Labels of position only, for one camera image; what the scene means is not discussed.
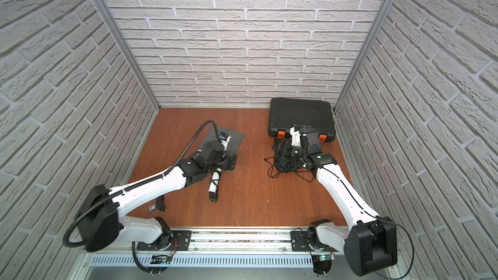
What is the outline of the black plastic tool case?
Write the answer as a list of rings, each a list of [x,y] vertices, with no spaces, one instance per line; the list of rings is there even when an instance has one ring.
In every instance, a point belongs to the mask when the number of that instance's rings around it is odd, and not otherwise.
[[[314,128],[319,132],[319,140],[330,143],[336,138],[333,112],[329,102],[273,98],[268,114],[268,134],[275,139],[289,139],[292,127]]]

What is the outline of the small black adapter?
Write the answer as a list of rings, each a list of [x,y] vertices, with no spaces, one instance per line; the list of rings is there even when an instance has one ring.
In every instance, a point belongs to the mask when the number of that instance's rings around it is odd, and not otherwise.
[[[164,201],[164,196],[159,196],[155,199],[155,202],[153,202],[149,206],[149,211],[154,212],[154,211],[161,211],[164,212],[166,211],[166,206],[165,206],[165,201]]]

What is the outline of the white hair dryer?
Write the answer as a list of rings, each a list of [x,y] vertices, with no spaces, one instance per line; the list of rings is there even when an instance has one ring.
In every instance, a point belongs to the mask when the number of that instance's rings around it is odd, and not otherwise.
[[[210,202],[215,203],[219,199],[219,181],[221,176],[221,169],[216,169],[211,174],[210,186],[208,189]]]

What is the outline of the black drawstring bag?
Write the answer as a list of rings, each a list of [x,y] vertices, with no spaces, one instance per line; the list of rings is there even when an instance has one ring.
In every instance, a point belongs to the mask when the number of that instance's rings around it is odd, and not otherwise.
[[[307,172],[311,173],[311,171],[304,170],[303,163],[300,161],[292,162],[282,158],[275,158],[275,153],[273,156],[264,158],[264,161],[270,165],[267,170],[267,176],[272,179],[278,178],[281,174],[295,174],[308,183],[311,183],[315,179],[314,176],[311,176],[311,179],[308,179],[302,175]]]

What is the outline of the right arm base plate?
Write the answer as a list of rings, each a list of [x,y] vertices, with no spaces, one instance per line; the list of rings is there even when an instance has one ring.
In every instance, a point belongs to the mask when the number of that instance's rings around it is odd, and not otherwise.
[[[326,246],[318,241],[317,236],[302,228],[293,229],[290,232],[292,251],[299,252],[335,252],[336,249]]]

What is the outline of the grey drawstring bag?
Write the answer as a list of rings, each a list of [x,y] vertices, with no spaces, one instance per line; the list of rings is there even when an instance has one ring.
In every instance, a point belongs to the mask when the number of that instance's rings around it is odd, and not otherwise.
[[[241,143],[243,142],[245,135],[241,132],[237,132],[223,127],[218,127],[218,131],[220,134],[224,132],[226,135],[229,135],[231,137],[230,141],[228,142],[228,146],[226,148],[228,155],[232,156],[236,154],[237,149],[240,147]],[[201,150],[204,144],[214,139],[215,139],[215,131],[213,127],[209,127],[209,130],[207,131],[207,134],[203,139],[203,141],[201,142],[198,149]]]

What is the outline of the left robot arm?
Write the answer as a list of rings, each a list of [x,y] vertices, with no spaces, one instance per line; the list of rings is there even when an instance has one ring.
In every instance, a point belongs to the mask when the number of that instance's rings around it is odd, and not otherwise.
[[[162,217],[141,219],[129,214],[147,202],[161,202],[165,194],[205,178],[210,178],[210,202],[218,201],[222,173],[234,170],[236,152],[245,136],[237,131],[219,131],[213,120],[204,122],[195,135],[199,136],[208,124],[212,125],[214,135],[207,136],[190,156],[183,150],[166,170],[110,189],[103,184],[92,188],[64,234],[63,245],[82,246],[88,252],[100,251],[115,241],[141,242],[158,250],[167,248],[172,243],[172,232]]]

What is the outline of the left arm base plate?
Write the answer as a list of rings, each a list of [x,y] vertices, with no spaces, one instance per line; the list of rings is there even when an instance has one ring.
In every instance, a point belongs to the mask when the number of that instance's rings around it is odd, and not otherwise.
[[[158,240],[152,244],[139,242],[137,250],[139,251],[187,251],[191,242],[191,230],[173,229],[168,235],[161,235]]]

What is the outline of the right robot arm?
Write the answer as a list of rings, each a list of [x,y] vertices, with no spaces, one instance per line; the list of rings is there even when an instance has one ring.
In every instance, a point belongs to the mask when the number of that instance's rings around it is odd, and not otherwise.
[[[324,219],[312,222],[303,238],[306,248],[317,252],[334,250],[346,258],[357,276],[378,273],[398,262],[400,225],[389,217],[380,216],[356,192],[343,174],[337,160],[323,152],[325,140],[312,128],[279,131],[272,147],[274,168],[279,173],[310,172],[335,201],[346,220],[343,228]]]

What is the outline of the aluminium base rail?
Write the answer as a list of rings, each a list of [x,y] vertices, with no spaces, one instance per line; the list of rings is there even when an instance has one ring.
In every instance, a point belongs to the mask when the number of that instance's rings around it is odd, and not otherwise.
[[[193,232],[187,251],[139,251],[128,242],[114,243],[96,253],[83,253],[73,278],[84,279],[89,269],[97,267],[137,267],[151,275],[170,268],[311,268],[327,274],[334,260],[346,261],[338,251],[292,251],[290,232],[296,228],[175,229]]]

